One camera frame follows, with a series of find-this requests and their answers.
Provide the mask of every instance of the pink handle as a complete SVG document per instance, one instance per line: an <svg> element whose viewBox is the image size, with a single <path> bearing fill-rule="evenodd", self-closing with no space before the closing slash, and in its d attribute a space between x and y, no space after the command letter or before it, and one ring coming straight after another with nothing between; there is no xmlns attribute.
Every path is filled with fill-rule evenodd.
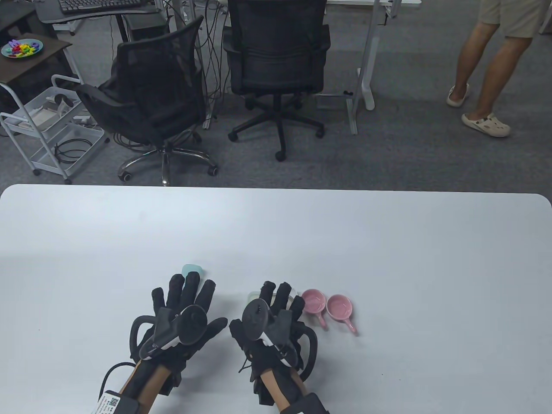
<svg viewBox="0 0 552 414"><path fill-rule="evenodd" d="M326 321L324 320L324 318L322 317L322 312L318 312L316 314L316 316L318 316L318 320L320 321L320 326L322 326L322 329L327 331L328 330L328 325L327 325Z"/></svg>
<svg viewBox="0 0 552 414"><path fill-rule="evenodd" d="M350 319L347 318L344 320L344 322L347 324L347 326L349 327L349 329L351 330L351 332L353 332L353 334L357 334L357 329L353 326L353 324L351 323Z"/></svg>

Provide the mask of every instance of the hand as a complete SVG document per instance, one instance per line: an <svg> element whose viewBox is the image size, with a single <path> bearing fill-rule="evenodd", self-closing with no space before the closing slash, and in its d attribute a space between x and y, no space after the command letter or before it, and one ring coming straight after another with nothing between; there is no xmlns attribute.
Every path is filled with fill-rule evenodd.
<svg viewBox="0 0 552 414"><path fill-rule="evenodd" d="M275 287L276 285L274 283L265 282L259 297L267 304L270 304ZM287 308L290 292L291 286L288 283L282 283L278 288L274 303L270 307L275 317L278 317L280 311ZM259 395L260 404L272 405L274 404L274 400L276 400L279 409L282 410L290 401L296 401L301 395L306 394L306 389L302 384L302 378L299 378L296 371L303 368L301 347L298 343L298 339L303 334L307 334L311 341L311 354L309 355L308 368L305 369L305 378L310 374L312 366L314 365L317 342L314 332L305 327L303 322L298 321L304 307L305 301L300 296L296 296L289 307L292 315L289 339L298 355L297 365L291 368L280 360L280 356L273 347L265 346L261 339L252 341L247 338L241 320L235 319L230 322L232 337L245 352L246 358L251 361L251 380L254 381L253 390L255 394ZM267 381L267 379L270 380L270 384L264 384L263 380L261 380L261 376L264 376L264 381Z"/></svg>
<svg viewBox="0 0 552 414"><path fill-rule="evenodd" d="M155 315L157 316L160 308L167 307L173 311L171 314L175 315L172 317L172 319L174 319L176 315L179 315L186 307L193 304L201 306L207 313L213 299L215 282L206 280L198 294L199 281L200 278L197 272L190 272L185 280L184 276L181 274L175 274L169 282L167 303L165 303L163 289L154 289L151 292L151 297L153 299L153 311ZM224 317L215 319L207 325L205 333L197 342L191 345L178 344L175 347L166 349L162 354L152 358L151 361L163 365L173 374L180 374L186 367L186 361L203 348L203 345L205 345L208 340L222 331L227 324L228 319ZM134 349L134 351L131 350L131 357L135 362L138 362L140 359L138 352L146 340L153 335L154 328L155 326L148 329L138 347Z"/></svg>

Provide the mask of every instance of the chrome chair base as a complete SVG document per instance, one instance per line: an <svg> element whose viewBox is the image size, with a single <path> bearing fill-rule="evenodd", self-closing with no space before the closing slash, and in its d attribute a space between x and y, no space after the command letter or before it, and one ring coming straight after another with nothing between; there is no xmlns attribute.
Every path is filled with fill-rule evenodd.
<svg viewBox="0 0 552 414"><path fill-rule="evenodd" d="M169 168L169 165L171 163L171 158L175 155L182 155L189 158L199 159L204 161L207 165L209 165L209 169L207 170L207 174L210 176L215 176L219 173L219 168L216 165L216 163L213 161L211 156L203 151L198 150L188 150L184 148L161 148L161 149L154 149L151 151L144 152L136 157L133 157L129 160L126 160L121 166L119 167L119 170L117 171L117 175L119 176L119 179L123 182L127 182L132 178L132 174L127 171L127 169L147 158L151 158L154 155L161 155L162 161L161 161L161 183L164 187L170 187L171 186L171 171Z"/></svg>

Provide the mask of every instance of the qr code label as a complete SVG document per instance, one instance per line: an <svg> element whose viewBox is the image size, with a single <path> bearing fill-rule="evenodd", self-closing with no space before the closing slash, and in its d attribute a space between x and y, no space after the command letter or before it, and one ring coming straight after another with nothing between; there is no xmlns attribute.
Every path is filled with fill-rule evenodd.
<svg viewBox="0 0 552 414"><path fill-rule="evenodd" d="M121 401L120 397L105 392L92 414L114 414L119 401Z"/></svg>

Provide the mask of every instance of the floor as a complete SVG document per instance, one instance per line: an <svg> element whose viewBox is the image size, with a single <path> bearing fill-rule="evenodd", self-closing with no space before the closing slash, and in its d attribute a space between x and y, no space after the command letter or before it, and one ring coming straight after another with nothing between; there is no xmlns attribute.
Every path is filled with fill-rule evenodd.
<svg viewBox="0 0 552 414"><path fill-rule="evenodd" d="M227 95L219 116L201 131L203 147L220 165L217 177L198 164L172 164L173 185L208 187L332 188L539 193L552 198L552 36L537 36L496 105L511 137L495 140L467 129L462 110L445 105L455 61L477 16L478 0L424 0L419 10L403 9L381 31L380 53L372 82L376 110L360 110L357 136L345 112L302 110L326 123L326 136L288 125L288 159L278 163L277 132L265 124L241 135L227 133L255 115L243 101ZM328 7L332 47L325 69L325 92L352 89L369 13ZM112 61L110 20L86 21L75 37L73 54L85 80L99 84ZM115 43L120 41L115 33ZM496 36L471 80L481 85L485 64L498 49ZM467 108L474 105L475 97ZM25 148L33 143L25 142ZM132 153L107 144L74 176L74 184L160 185L160 164L134 169L131 182L117 178L118 165ZM15 183L62 183L60 176L28 170L9 139L0 140L0 192Z"/></svg>

